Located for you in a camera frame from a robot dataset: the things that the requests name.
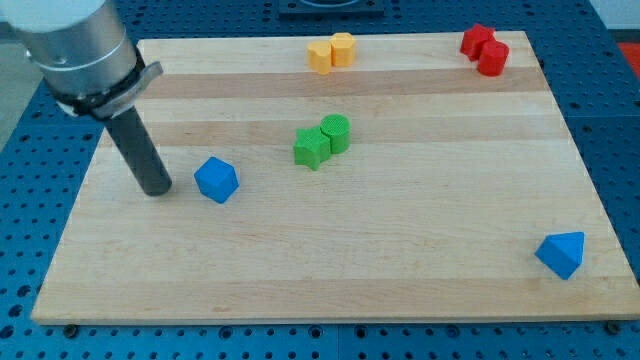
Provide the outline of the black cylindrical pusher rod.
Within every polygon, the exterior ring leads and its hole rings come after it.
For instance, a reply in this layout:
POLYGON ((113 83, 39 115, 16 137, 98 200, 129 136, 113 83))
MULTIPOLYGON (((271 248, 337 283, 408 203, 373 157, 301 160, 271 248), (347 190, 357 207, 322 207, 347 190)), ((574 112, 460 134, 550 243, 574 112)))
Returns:
POLYGON ((141 190, 148 196, 167 193, 171 177, 135 107, 104 122, 105 128, 141 190))

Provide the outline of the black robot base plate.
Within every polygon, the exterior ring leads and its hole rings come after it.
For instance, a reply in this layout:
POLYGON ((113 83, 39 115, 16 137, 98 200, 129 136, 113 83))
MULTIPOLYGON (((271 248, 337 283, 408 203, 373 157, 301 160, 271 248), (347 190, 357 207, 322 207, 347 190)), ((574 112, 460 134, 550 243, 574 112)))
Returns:
POLYGON ((383 15, 385 0, 277 0, 280 17, 383 15))

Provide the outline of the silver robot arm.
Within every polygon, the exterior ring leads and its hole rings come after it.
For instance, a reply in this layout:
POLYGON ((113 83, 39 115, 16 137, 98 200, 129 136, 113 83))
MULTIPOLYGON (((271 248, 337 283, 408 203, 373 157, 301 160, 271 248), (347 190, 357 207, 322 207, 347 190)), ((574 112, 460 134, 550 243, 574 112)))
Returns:
POLYGON ((113 1, 1 0, 4 15, 61 109, 102 123, 148 196, 172 180, 135 101, 163 74, 147 64, 113 1))

